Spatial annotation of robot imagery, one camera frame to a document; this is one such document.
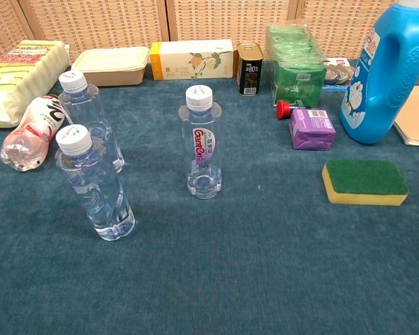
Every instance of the yellow sponge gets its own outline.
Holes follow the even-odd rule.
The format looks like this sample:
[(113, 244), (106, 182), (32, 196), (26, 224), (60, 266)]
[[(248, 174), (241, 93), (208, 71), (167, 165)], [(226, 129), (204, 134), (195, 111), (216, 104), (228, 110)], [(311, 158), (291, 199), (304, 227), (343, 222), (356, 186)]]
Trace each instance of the yellow sponge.
[(400, 206), (408, 195), (403, 176), (390, 161), (331, 160), (322, 176), (333, 204)]

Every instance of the purple box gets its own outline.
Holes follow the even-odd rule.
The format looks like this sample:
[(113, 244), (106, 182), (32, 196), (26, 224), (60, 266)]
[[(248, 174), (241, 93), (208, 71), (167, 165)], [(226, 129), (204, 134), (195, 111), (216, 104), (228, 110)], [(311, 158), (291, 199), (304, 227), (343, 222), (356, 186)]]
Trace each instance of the purple box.
[(288, 127), (295, 150), (329, 150), (335, 140), (334, 125), (325, 110), (295, 109)]

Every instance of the woven wall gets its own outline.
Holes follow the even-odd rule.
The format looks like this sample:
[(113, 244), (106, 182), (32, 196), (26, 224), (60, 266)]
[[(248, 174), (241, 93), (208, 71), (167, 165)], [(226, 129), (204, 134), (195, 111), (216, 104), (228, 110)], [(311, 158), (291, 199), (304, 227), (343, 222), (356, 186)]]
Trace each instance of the woven wall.
[(265, 27), (285, 21), (294, 0), (167, 0), (171, 40), (231, 38), (259, 42)]
[(70, 44), (73, 62), (97, 47), (168, 40), (164, 0), (19, 0), (36, 38)]
[(395, 0), (300, 0), (302, 19), (328, 57), (357, 59), (367, 32)]
[(0, 0), (0, 57), (21, 40), (32, 38), (23, 13), (8, 0)]

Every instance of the water bottle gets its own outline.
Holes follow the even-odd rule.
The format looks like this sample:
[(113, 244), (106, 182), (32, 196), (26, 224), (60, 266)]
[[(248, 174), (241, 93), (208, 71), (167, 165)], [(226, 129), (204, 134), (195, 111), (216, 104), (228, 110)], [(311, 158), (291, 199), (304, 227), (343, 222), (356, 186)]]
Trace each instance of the water bottle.
[(59, 95), (59, 101), (65, 109), (68, 122), (82, 124), (92, 137), (101, 138), (117, 173), (121, 172), (124, 158), (115, 133), (105, 117), (98, 87), (87, 84), (84, 74), (78, 70), (62, 73), (59, 81), (64, 89)]
[(200, 199), (213, 198), (222, 187), (222, 109), (203, 85), (186, 90), (186, 105), (179, 109), (189, 192)]
[(399, 0), (368, 33), (340, 119), (356, 141), (373, 144), (390, 130), (419, 78), (419, 0)]
[(56, 135), (56, 164), (78, 194), (98, 235), (106, 241), (124, 237), (135, 226), (135, 216), (124, 195), (102, 139), (73, 124)]
[(48, 145), (64, 122), (59, 101), (53, 96), (35, 98), (19, 126), (6, 136), (1, 146), (1, 161), (17, 171), (37, 168), (43, 163)]

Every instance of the pink bottle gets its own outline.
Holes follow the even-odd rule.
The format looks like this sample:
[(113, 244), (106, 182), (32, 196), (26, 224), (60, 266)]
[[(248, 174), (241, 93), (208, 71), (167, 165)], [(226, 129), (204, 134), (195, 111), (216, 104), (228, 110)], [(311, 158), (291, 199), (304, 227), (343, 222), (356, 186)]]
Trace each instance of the pink bottle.
[(35, 98), (19, 126), (3, 141), (1, 161), (18, 171), (37, 168), (45, 160), (50, 140), (63, 122), (64, 110), (56, 98)]

